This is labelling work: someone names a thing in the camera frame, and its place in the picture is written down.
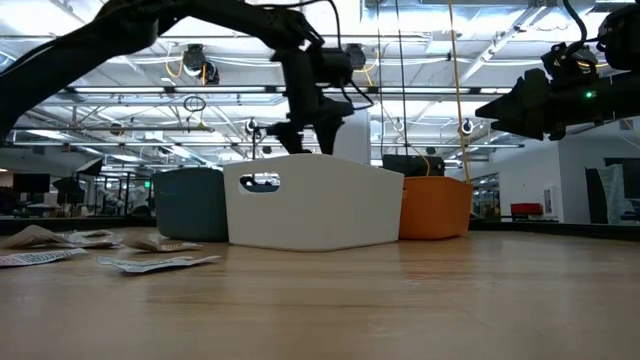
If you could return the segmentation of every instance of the yellow cable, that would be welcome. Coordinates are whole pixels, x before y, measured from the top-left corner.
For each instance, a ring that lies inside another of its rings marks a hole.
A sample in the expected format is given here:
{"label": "yellow cable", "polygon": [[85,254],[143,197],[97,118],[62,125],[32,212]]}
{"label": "yellow cable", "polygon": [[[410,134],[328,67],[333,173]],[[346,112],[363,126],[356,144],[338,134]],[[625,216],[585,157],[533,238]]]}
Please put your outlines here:
{"label": "yellow cable", "polygon": [[178,78],[180,77],[180,75],[182,75],[182,57],[180,57],[180,68],[178,69],[178,74],[174,74],[173,71],[171,71],[171,68],[169,68],[169,55],[171,54],[171,47],[169,47],[169,51],[167,52],[167,61],[164,62],[164,68],[167,69],[167,74],[169,74],[169,76],[171,76],[172,78]]}
{"label": "yellow cable", "polygon": [[453,72],[456,80],[456,102],[458,103],[458,135],[460,136],[460,146],[462,147],[462,164],[464,165],[464,176],[467,184],[471,184],[469,176],[469,158],[467,156],[467,146],[462,134],[462,103],[460,100],[460,79],[458,78],[458,52],[456,50],[456,34],[453,23],[453,0],[449,0],[449,21],[451,21],[451,47],[453,50]]}
{"label": "yellow cable", "polygon": [[362,70],[353,70],[353,72],[363,72],[363,73],[368,73],[369,71],[371,71],[371,69],[373,69],[374,67],[376,67],[376,65],[378,64],[378,60],[380,60],[380,52],[376,51],[376,60],[373,62],[373,65],[369,66],[368,69],[362,69]]}
{"label": "yellow cable", "polygon": [[367,76],[367,80],[369,81],[369,86],[373,86],[373,81],[371,80],[371,76],[369,76],[369,73],[366,72],[364,74]]}

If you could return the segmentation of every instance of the wooden table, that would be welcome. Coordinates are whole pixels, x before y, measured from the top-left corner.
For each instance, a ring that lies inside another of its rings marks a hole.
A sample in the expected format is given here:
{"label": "wooden table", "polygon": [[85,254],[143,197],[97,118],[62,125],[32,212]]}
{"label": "wooden table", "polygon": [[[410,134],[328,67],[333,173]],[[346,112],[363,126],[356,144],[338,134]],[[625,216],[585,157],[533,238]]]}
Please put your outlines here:
{"label": "wooden table", "polygon": [[[116,230],[157,237],[153,229]],[[638,359],[640,246],[472,233],[125,276],[94,256],[0,270],[2,359]]]}

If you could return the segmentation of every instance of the orange bin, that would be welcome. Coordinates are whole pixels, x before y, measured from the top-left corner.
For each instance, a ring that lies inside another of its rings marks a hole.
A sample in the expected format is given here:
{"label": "orange bin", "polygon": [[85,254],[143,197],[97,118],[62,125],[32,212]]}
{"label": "orange bin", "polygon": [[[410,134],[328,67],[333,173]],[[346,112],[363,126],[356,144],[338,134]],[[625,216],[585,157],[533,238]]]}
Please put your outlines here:
{"label": "orange bin", "polygon": [[438,240],[467,233],[473,187],[444,176],[404,179],[400,239]]}

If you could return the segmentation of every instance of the white bin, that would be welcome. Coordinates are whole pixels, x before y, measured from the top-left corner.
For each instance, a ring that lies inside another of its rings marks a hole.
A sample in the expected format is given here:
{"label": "white bin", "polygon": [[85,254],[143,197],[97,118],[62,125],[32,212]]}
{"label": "white bin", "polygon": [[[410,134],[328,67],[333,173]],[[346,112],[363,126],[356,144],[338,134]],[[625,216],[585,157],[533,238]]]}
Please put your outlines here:
{"label": "white bin", "polygon": [[[277,173],[280,187],[254,193],[239,182]],[[297,154],[224,167],[229,241],[331,251],[398,239],[404,176],[328,155]]]}

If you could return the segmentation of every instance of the crumpled paper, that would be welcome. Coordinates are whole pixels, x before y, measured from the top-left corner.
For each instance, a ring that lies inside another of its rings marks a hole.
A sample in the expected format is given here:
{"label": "crumpled paper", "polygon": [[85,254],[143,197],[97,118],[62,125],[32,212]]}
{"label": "crumpled paper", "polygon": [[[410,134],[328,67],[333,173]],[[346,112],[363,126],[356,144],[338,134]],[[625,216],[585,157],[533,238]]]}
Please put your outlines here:
{"label": "crumpled paper", "polygon": [[127,273],[141,274],[157,269],[184,268],[198,264],[217,263],[220,260],[220,256],[207,256],[200,259],[194,259],[191,256],[181,256],[171,259],[149,261],[119,260],[105,256],[98,256],[96,260],[99,264],[115,266]]}
{"label": "crumpled paper", "polygon": [[194,243],[176,243],[176,244],[158,244],[149,239],[137,239],[129,238],[124,239],[120,244],[138,250],[145,250],[151,252],[178,252],[186,250],[194,250],[202,245]]}
{"label": "crumpled paper", "polygon": [[56,234],[40,226],[30,225],[19,233],[0,241],[0,248],[24,249],[33,246],[46,245],[50,247],[97,249],[110,248],[118,245],[117,242],[110,239],[89,240],[81,235],[81,232]]}
{"label": "crumpled paper", "polygon": [[39,253],[11,254],[8,256],[0,256],[0,267],[46,264],[80,254],[87,254],[87,251],[84,249],[71,249]]}

